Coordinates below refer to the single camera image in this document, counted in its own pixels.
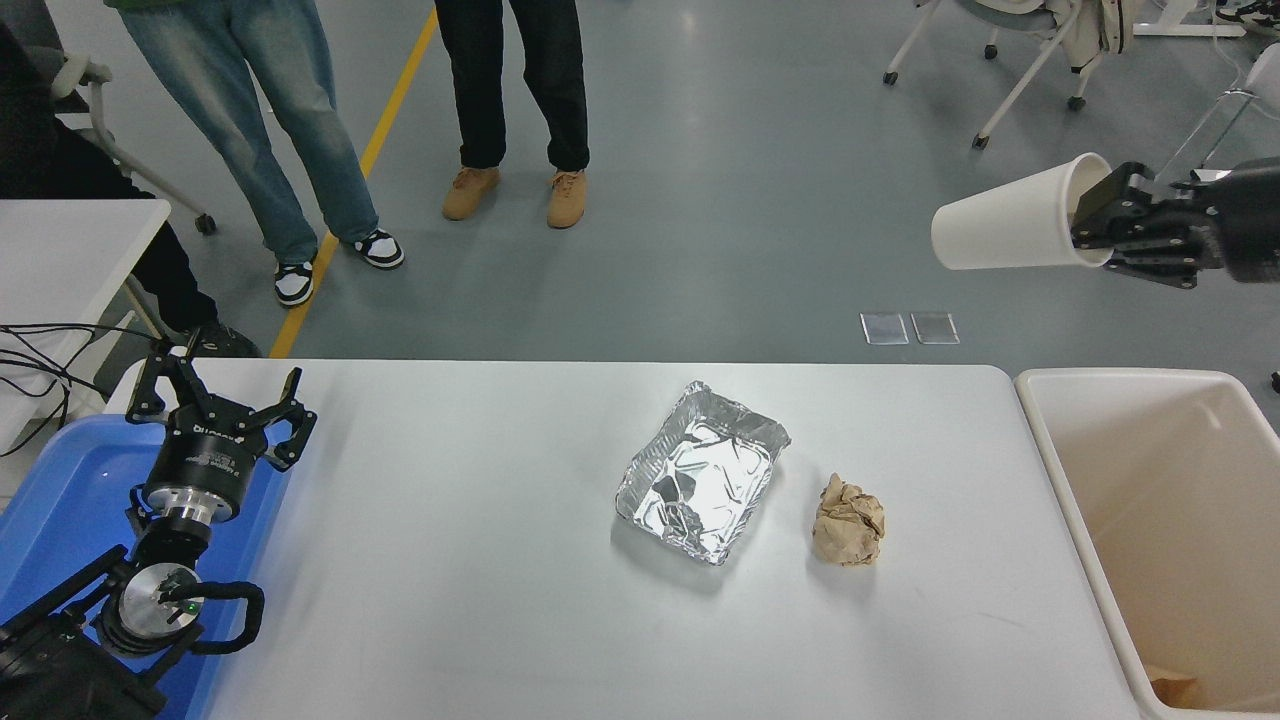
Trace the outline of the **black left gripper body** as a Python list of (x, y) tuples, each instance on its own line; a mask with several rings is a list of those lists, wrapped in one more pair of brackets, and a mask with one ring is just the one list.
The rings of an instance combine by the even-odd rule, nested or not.
[(169, 509), (192, 493), (214, 496), (215, 509), (239, 509), (265, 454), (265, 430), (219, 429), (195, 416), (169, 416), (166, 437), (143, 484), (151, 509)]

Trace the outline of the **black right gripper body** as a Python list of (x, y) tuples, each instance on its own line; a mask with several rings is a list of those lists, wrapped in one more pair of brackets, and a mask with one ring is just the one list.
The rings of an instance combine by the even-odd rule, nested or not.
[(1222, 263), (1240, 283), (1279, 282), (1279, 159), (1243, 163), (1219, 179)]

